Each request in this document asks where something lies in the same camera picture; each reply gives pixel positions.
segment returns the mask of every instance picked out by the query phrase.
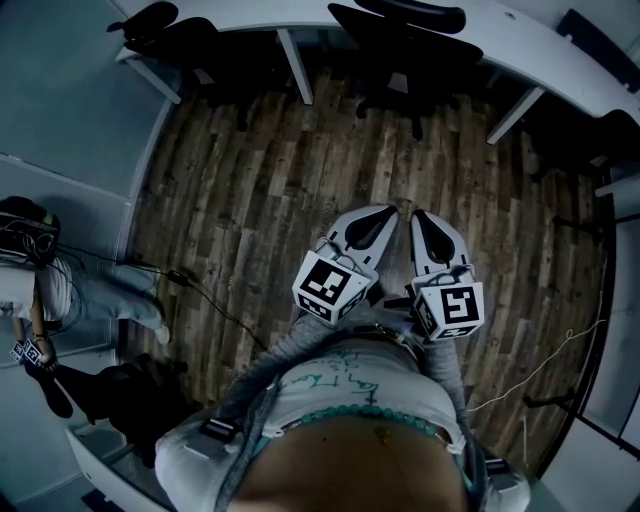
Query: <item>blue jeans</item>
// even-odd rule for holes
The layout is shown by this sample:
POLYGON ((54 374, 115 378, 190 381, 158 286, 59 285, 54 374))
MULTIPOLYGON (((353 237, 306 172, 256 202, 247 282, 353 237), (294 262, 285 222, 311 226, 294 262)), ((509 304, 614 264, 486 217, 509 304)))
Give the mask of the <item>blue jeans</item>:
POLYGON ((148 329, 159 329, 164 320, 154 303, 158 277, 124 265, 111 267, 102 274, 74 268, 71 280, 77 290, 72 292, 67 318, 76 318, 80 311, 81 319, 127 319, 148 329))

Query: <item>beaded bracelet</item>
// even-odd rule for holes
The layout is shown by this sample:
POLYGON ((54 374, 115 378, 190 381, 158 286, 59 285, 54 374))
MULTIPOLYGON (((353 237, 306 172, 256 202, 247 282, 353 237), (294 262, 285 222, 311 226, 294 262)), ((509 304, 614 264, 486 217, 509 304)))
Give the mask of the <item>beaded bracelet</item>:
POLYGON ((429 437, 435 437, 440 440, 445 445, 449 443, 440 435, 436 430, 436 427, 429 424, 425 420, 421 418, 417 418, 416 416, 410 416, 408 414, 403 414, 398 411, 392 411, 389 408, 381 409, 375 405, 341 405, 339 407, 327 407, 326 409, 318 409, 309 414, 305 414, 298 421, 295 421, 285 429, 295 428, 300 425, 308 425, 309 423, 313 423, 314 421, 321 420, 323 418, 330 418, 334 416, 364 416, 364 417, 378 417, 384 418, 386 420, 394 420, 399 423, 404 423, 405 425, 409 425, 411 427, 417 428, 423 434, 428 435, 429 437))

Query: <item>white desk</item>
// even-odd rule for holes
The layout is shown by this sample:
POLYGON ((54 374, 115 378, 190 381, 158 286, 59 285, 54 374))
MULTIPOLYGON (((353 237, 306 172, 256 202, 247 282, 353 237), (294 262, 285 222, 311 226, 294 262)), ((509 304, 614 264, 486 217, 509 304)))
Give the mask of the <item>white desk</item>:
MULTIPOLYGON (((337 28, 327 0, 174 0, 180 13, 176 21, 191 17, 210 19, 220 31, 277 29, 305 103, 313 92, 304 65, 288 29, 299 27, 337 28)), ((337 3, 358 8, 352 0, 337 3)), ((524 14, 494 0, 431 0, 431 3, 459 6, 467 25, 451 37, 471 43, 484 52, 484 60, 518 75, 532 87, 489 134, 495 144, 535 103, 550 91, 593 117, 612 110, 624 110, 640 124, 640 103, 622 85, 582 50, 559 34, 524 14)), ((127 60, 174 103, 180 98, 140 61, 123 49, 116 60, 127 60)))

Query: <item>white sneaker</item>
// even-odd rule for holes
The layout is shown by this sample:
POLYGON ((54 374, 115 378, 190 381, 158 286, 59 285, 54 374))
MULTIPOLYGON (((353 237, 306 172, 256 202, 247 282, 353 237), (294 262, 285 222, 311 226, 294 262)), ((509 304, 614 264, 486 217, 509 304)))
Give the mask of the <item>white sneaker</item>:
POLYGON ((171 332, 169 331, 167 324, 162 324, 162 327, 156 329, 153 332, 155 333, 160 345, 166 345, 167 343, 169 343, 169 340, 171 340, 171 332))

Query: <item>shirt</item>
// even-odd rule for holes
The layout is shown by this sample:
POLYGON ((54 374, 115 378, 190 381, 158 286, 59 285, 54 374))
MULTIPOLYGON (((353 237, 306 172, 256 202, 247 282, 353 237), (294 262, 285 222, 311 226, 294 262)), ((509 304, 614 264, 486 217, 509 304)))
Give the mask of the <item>shirt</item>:
POLYGON ((390 349, 398 346, 388 345, 349 340, 290 369, 262 434, 282 436, 287 425, 327 408, 369 405, 442 427, 451 438, 447 450, 462 453, 465 438, 447 392, 395 356, 390 349))
POLYGON ((31 319, 33 290, 38 279, 44 319, 60 320, 71 307, 72 274, 59 258, 42 269, 31 264, 0 262, 0 317, 31 319))

